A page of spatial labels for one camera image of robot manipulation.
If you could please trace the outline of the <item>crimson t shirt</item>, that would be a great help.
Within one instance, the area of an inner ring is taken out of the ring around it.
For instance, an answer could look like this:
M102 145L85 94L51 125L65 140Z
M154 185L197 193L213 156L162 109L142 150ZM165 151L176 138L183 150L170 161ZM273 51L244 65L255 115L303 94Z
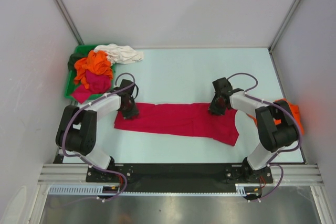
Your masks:
M235 146L239 137L236 110L214 115L208 110L208 103L138 103L137 107L139 115L132 119L124 119L118 112L114 127L136 132L207 137L230 146Z

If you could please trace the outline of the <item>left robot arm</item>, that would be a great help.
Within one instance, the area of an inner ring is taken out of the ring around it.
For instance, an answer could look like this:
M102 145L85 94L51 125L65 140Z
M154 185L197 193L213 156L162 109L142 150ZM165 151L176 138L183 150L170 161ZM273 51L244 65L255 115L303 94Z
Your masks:
M115 178L114 159L96 145L97 124L112 112L120 112L123 119L139 115L135 103L139 88L134 81L123 79L120 86L82 106L65 107L56 135L56 144L66 157L78 157L98 169L105 182Z

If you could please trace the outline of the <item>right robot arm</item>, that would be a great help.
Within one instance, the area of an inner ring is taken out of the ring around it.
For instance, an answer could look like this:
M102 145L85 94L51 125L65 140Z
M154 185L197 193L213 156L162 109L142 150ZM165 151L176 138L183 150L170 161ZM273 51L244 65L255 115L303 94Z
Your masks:
M234 89L227 78L212 82L215 95L208 108L214 115L238 110L256 119L259 144L242 161L242 177L254 183L276 156L296 151L302 142L302 130L285 100L269 102L248 94L249 89Z

